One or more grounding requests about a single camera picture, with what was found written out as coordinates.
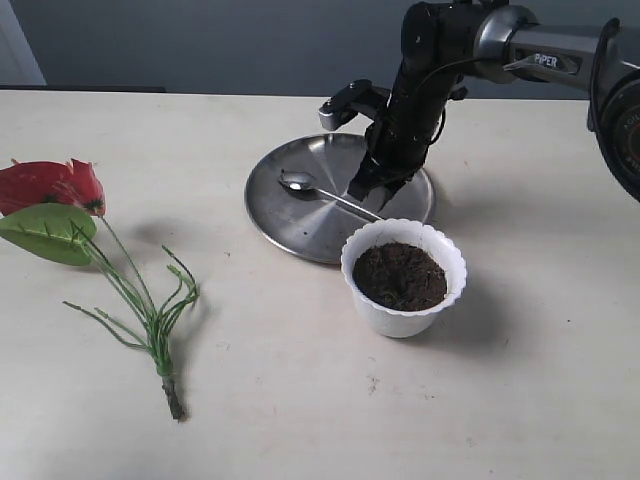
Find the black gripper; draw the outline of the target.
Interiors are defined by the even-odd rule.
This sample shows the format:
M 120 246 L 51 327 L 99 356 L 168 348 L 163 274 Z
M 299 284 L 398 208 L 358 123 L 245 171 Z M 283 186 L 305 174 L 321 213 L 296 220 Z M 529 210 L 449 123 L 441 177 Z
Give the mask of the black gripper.
M 423 166 L 460 65 L 442 65 L 411 72 L 398 69 L 387 104 L 366 130 L 367 150 L 348 194 L 359 202 L 383 190 L 382 211 Z

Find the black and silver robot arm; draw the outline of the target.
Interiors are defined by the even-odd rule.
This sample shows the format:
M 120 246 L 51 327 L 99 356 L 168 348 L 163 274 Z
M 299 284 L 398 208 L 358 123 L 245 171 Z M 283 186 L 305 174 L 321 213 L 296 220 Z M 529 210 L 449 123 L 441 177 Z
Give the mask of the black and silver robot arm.
M 349 194 L 364 200 L 383 188 L 391 199 L 423 166 L 466 77 L 496 84 L 516 79 L 587 93 L 587 127 L 605 164 L 639 196 L 639 68 L 625 59 L 631 38 L 617 18 L 601 27 L 540 24 L 507 1 L 419 2 L 406 12 L 402 61 L 388 100 L 365 132 L 367 150 Z

